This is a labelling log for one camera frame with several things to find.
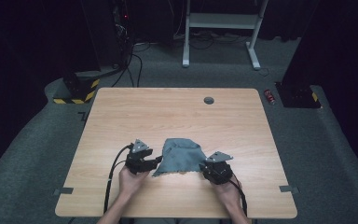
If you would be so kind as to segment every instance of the white metal stand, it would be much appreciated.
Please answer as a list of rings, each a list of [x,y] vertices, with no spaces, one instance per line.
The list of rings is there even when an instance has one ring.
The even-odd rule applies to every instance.
[[[252,61],[254,70],[260,69],[260,63],[255,55],[255,41],[260,30],[261,22],[264,18],[267,3],[264,0],[257,15],[238,15],[238,14],[214,14],[214,13],[190,13],[190,2],[187,0],[186,9],[186,34],[183,51],[183,67],[190,66],[190,48],[188,45],[190,27],[203,28],[228,28],[228,29],[249,29],[254,30],[251,42],[246,42],[246,48]]]

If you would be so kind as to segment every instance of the white table leg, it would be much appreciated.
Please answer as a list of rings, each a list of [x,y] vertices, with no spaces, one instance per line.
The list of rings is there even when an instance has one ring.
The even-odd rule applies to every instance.
[[[260,12],[258,13],[257,21],[255,23],[255,29],[252,34],[251,42],[246,42],[246,48],[248,49],[249,56],[251,57],[252,66],[254,70],[260,70],[261,66],[255,55],[255,41],[257,40],[258,32],[260,31],[261,22],[264,18],[264,12],[266,11],[267,3],[269,0],[264,0],[263,4],[261,5]]]
[[[190,47],[188,45],[189,36],[190,36],[190,0],[187,0],[186,33],[185,33],[185,45],[183,49],[183,67],[190,66]]]

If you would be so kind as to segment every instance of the black curtain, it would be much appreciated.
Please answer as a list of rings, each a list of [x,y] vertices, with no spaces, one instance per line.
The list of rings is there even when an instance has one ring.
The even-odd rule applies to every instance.
[[[0,157],[48,101],[46,85],[61,77],[47,54],[40,1],[0,1]]]
[[[358,0],[319,2],[282,84],[322,86],[358,158]]]
[[[307,29],[319,0],[269,0],[259,38],[295,40]]]

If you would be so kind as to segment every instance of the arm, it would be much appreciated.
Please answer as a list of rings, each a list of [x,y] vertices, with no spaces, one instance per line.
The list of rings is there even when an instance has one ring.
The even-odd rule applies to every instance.
[[[119,174],[120,191],[113,204],[107,209],[97,224],[116,224],[121,218],[128,201],[144,183],[149,172],[133,175],[127,166],[123,166]]]
[[[231,181],[236,183],[237,179],[233,176],[231,177]],[[234,185],[229,182],[222,185],[215,185],[214,183],[211,184],[213,186],[213,190],[216,193],[217,198],[219,199],[220,203],[225,206],[232,221],[235,224],[250,224],[250,220],[241,208],[240,193],[234,187]]]

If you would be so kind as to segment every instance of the person's left hand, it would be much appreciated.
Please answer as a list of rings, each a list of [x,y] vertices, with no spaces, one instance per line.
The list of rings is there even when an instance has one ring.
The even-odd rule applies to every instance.
[[[120,194],[131,197],[142,186],[150,171],[134,175],[127,166],[123,166],[118,176],[120,182]]]

